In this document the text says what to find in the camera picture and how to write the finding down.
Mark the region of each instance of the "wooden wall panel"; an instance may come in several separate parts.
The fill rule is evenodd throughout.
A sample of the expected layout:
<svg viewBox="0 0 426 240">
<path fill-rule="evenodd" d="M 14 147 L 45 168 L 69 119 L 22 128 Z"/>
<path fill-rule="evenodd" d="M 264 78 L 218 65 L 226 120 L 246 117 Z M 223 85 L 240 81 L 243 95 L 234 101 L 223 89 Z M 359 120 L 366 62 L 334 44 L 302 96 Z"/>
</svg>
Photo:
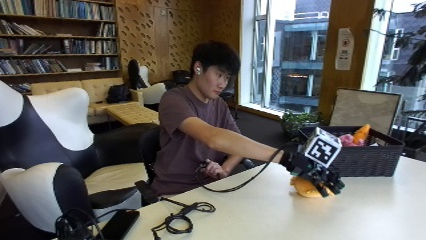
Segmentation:
<svg viewBox="0 0 426 240">
<path fill-rule="evenodd" d="M 240 0 L 208 1 L 207 38 L 226 42 L 239 52 Z"/>
<path fill-rule="evenodd" d="M 143 1 L 117 2 L 117 22 L 123 79 L 127 79 L 127 62 L 135 59 L 149 68 L 149 76 L 157 72 L 154 12 Z"/>
<path fill-rule="evenodd" d="M 374 0 L 331 1 L 318 106 L 319 112 L 323 114 L 326 120 L 328 120 L 331 116 L 336 89 L 339 87 L 359 89 L 360 87 L 367 48 L 367 35 L 364 34 L 364 29 L 370 29 L 372 7 Z M 354 51 L 348 71 L 335 70 L 339 28 L 350 28 L 354 35 Z"/>
<path fill-rule="evenodd" d="M 130 59 L 149 68 L 149 82 L 187 69 L 191 49 L 206 40 L 204 1 L 117 0 L 123 78 Z"/>
</svg>

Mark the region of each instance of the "sofa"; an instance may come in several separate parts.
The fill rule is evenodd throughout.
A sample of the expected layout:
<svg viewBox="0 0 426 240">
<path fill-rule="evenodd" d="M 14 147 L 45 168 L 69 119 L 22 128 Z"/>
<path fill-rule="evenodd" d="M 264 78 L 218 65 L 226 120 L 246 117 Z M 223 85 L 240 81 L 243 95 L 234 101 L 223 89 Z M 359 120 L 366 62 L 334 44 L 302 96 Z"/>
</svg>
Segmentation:
<svg viewBox="0 0 426 240">
<path fill-rule="evenodd" d="M 113 85 L 123 84 L 122 78 L 99 78 L 87 79 L 81 81 L 61 81 L 61 82 L 42 82 L 30 84 L 31 95 L 41 95 L 50 92 L 55 92 L 65 88 L 82 88 L 89 95 L 89 106 L 87 106 L 87 123 L 101 123 L 107 121 L 105 108 L 115 106 L 118 104 L 127 103 L 106 103 L 106 96 L 109 87 Z M 131 102 L 135 101 L 143 106 L 142 92 L 130 90 Z"/>
</svg>

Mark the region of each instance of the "basket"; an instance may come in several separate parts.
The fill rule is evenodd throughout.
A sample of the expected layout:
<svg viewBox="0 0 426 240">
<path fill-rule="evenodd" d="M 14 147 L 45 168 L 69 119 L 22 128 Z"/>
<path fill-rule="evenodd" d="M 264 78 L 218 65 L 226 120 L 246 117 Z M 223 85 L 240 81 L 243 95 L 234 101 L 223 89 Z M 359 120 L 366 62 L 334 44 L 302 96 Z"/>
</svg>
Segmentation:
<svg viewBox="0 0 426 240">
<path fill-rule="evenodd" d="M 343 134 L 354 134 L 360 126 L 327 126 L 322 130 L 339 137 Z M 314 127 L 303 127 L 298 130 L 302 143 L 306 142 Z M 391 177 L 394 175 L 403 143 L 386 134 L 370 129 L 366 146 L 342 147 L 331 166 L 339 170 L 340 177 Z"/>
</svg>

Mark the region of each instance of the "bookshelf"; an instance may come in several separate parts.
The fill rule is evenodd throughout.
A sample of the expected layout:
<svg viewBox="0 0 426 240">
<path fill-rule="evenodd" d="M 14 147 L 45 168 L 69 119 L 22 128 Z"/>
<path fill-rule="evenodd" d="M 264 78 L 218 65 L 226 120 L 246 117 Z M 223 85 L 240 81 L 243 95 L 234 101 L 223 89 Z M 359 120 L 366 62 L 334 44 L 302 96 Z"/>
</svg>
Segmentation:
<svg viewBox="0 0 426 240">
<path fill-rule="evenodd" d="M 115 0 L 0 1 L 1 81 L 119 76 L 114 11 Z"/>
</svg>

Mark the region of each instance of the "green plant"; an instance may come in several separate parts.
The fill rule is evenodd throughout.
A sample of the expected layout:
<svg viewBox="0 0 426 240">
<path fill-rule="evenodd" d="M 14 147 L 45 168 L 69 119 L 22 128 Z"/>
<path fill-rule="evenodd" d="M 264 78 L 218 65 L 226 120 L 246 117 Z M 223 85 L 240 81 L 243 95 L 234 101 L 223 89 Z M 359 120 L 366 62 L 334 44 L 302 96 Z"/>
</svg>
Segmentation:
<svg viewBox="0 0 426 240">
<path fill-rule="evenodd" d="M 284 112 L 280 116 L 280 128 L 286 138 L 296 137 L 296 131 L 307 125 L 319 125 L 322 123 L 320 114 L 314 113 L 292 113 Z"/>
</svg>

